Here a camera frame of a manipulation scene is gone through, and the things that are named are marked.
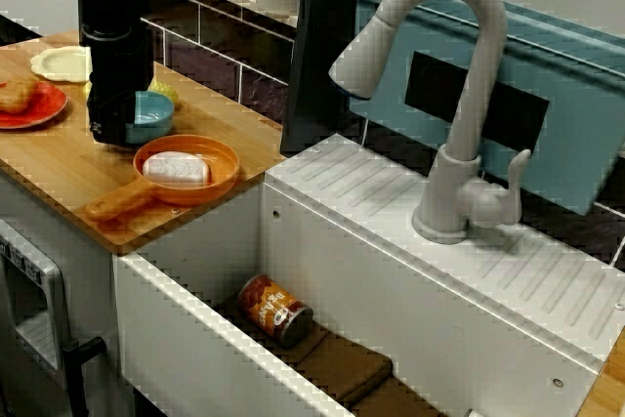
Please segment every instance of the orange pan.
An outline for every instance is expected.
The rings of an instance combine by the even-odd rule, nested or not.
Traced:
[[[175,188],[155,183],[143,175],[144,163],[162,151],[184,151],[201,157],[210,168],[209,184],[198,188]],[[86,206],[87,217],[105,222],[147,204],[151,198],[170,204],[193,206],[215,200],[232,189],[240,171],[236,152],[208,137],[180,135],[162,137],[142,146],[133,159],[134,180],[108,192]]]

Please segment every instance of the white faucet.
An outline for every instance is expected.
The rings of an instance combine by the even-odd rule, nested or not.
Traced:
[[[330,68],[330,78],[359,100],[373,95],[408,13],[426,0],[383,0],[371,21]],[[509,188],[478,178],[481,130],[506,42],[501,0],[462,0],[476,13],[479,38],[446,144],[438,149],[412,226],[425,238],[453,244],[466,238],[467,222],[485,228],[521,219],[521,176],[531,156],[520,152],[508,169]]]

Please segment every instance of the food can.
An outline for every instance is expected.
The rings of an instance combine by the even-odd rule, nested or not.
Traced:
[[[252,322],[284,348],[295,346],[313,322],[313,309],[264,274],[252,277],[236,302]]]

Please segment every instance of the white sink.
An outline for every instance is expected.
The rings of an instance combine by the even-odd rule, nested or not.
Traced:
[[[211,309],[262,271],[449,417],[576,415],[622,327],[617,271],[525,227],[428,242],[423,181],[334,136],[117,259],[124,376],[169,416],[352,415]]]

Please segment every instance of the oven handle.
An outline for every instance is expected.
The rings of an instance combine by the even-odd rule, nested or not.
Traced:
[[[96,337],[82,346],[79,346],[75,339],[70,339],[62,345],[62,361],[72,417],[89,415],[83,386],[82,365],[104,352],[106,352],[106,342],[101,337]]]

